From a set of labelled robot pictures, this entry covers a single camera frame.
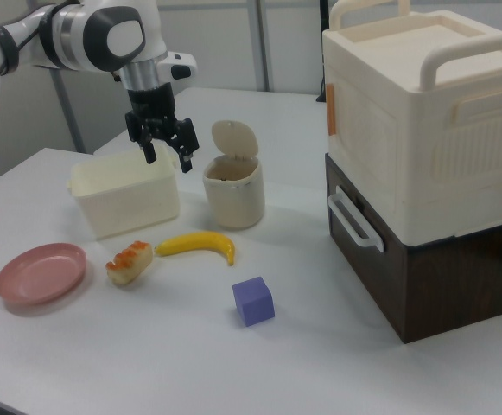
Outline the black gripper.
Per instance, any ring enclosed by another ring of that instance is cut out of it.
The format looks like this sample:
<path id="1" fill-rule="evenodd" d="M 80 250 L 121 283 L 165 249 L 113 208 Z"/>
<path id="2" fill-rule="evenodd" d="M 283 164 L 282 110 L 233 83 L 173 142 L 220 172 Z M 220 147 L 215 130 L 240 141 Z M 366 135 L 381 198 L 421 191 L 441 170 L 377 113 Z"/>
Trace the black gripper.
<path id="1" fill-rule="evenodd" d="M 150 121 L 160 131 L 172 131 L 167 144 L 178 155 L 181 171 L 189 172 L 193 168 L 192 157 L 200 146 L 192 120 L 177 120 L 175 117 L 175 98 L 171 83 L 149 90 L 129 90 L 128 96 L 131 111 L 125 114 L 127 131 L 131 142 L 137 143 L 142 150 L 146 163 L 156 161 L 152 136 L 146 124 Z"/>

